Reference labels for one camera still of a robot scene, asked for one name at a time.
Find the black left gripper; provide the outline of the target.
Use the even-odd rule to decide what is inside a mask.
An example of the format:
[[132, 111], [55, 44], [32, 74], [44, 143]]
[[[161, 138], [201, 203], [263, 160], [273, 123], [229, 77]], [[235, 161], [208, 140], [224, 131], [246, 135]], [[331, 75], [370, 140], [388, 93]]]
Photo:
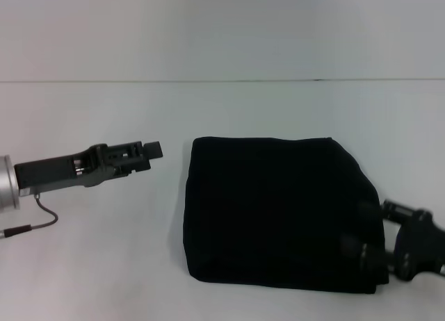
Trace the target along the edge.
[[162, 158], [160, 142], [93, 145], [67, 156], [14, 166], [20, 189], [63, 189], [97, 186], [112, 177], [150, 170], [150, 161]]

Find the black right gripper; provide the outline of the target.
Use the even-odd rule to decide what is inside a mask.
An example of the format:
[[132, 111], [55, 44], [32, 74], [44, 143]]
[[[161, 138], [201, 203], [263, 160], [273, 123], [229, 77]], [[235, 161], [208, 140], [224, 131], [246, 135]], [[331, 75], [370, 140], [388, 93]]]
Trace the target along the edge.
[[360, 227], [376, 227], [384, 220], [400, 225], [393, 249], [387, 249], [385, 244], [364, 242], [357, 236], [342, 235], [341, 253], [357, 259], [361, 269], [395, 269], [402, 281], [412, 281], [423, 272], [444, 276], [444, 230], [435, 225], [432, 213], [416, 211], [388, 199], [382, 204], [358, 204]]

